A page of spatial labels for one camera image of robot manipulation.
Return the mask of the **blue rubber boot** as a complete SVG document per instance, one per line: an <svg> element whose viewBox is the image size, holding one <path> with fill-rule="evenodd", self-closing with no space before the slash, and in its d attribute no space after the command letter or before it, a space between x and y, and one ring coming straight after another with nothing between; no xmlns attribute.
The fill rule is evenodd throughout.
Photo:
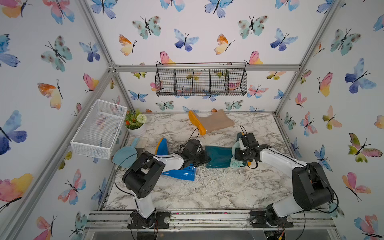
<svg viewBox="0 0 384 240"><path fill-rule="evenodd" d="M162 138L155 150L155 159L165 164L162 175L179 180L194 181L196 168L193 165L183 167L179 155L169 155L167 139Z"/></svg>

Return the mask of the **teal green rubber boot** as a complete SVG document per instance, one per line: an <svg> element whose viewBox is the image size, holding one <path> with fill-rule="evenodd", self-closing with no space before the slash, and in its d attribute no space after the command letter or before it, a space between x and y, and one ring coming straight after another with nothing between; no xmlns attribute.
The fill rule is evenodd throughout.
<svg viewBox="0 0 384 240"><path fill-rule="evenodd" d="M244 133L238 133L236 142L231 148L217 147L217 146L206 146L205 150L211 160L206 163L208 169L224 169L232 168L239 169L247 166L247 162L239 161L235 159L235 150L240 147L240 138Z"/></svg>

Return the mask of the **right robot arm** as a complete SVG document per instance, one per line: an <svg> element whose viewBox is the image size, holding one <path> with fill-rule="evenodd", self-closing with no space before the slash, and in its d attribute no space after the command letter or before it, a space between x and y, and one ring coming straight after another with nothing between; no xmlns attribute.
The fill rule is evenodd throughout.
<svg viewBox="0 0 384 240"><path fill-rule="evenodd" d="M268 144L259 144L253 133L238 133L237 144L235 160L267 164L292 180L293 193L266 208L266 218L270 222L314 210L338 199L317 162L305 163L278 152Z"/></svg>

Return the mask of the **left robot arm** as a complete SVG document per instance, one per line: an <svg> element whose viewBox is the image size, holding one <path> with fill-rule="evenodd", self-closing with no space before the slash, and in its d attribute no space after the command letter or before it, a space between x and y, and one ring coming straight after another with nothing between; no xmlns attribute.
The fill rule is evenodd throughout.
<svg viewBox="0 0 384 240"><path fill-rule="evenodd" d="M192 139L171 155L159 156L143 152L125 172L123 182L133 192L138 214L148 219L156 210L150 194L162 173L182 170L190 165L199 167L210 161L200 141Z"/></svg>

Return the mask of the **beige rubber boot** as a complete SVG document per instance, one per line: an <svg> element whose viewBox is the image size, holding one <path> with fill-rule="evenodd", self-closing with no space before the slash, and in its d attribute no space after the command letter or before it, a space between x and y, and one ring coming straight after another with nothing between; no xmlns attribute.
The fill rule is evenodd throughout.
<svg viewBox="0 0 384 240"><path fill-rule="evenodd" d="M235 122L223 110L212 112L207 117L200 117L193 111L189 111L188 115L191 123L197 127L202 136L235 125Z"/></svg>

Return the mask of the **potted plant white pot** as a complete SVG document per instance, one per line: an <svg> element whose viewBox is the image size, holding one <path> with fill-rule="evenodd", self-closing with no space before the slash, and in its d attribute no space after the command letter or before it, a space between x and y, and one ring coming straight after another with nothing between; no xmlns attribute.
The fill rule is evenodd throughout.
<svg viewBox="0 0 384 240"><path fill-rule="evenodd" d="M146 133L147 117L140 110L127 111L125 126L133 137L143 137Z"/></svg>

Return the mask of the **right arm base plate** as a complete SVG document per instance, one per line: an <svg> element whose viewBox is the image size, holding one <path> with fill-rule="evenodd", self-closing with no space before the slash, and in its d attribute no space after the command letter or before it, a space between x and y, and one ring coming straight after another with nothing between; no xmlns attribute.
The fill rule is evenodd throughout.
<svg viewBox="0 0 384 240"><path fill-rule="evenodd" d="M261 210L250 212L249 223L253 228L294 227L294 224L288 221L288 217L280 218L270 211Z"/></svg>

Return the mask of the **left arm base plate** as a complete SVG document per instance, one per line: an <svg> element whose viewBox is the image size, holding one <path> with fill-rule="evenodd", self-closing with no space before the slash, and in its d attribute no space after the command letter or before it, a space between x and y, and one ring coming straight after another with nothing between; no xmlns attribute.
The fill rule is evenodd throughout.
<svg viewBox="0 0 384 240"><path fill-rule="evenodd" d="M168 229L171 221L170 212L154 211L148 218L133 211L128 220L128 229Z"/></svg>

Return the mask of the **aluminium front rail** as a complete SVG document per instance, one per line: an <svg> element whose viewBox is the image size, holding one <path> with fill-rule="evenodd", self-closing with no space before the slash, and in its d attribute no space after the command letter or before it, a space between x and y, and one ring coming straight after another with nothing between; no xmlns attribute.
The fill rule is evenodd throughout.
<svg viewBox="0 0 384 240"><path fill-rule="evenodd" d="M94 211L88 217L88 232L113 232L152 229L165 231L213 230L335 230L333 219L311 211L292 214L277 225L268 225L262 209L240 210L160 210L150 216L150 224L140 223L132 211Z"/></svg>

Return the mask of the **white mesh wall basket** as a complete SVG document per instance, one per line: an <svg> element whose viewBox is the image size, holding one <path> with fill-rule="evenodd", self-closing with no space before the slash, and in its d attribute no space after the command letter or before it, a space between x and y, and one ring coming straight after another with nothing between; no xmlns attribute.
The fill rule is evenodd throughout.
<svg viewBox="0 0 384 240"><path fill-rule="evenodd" d="M109 159L126 113L127 107L97 99L71 140L73 153Z"/></svg>

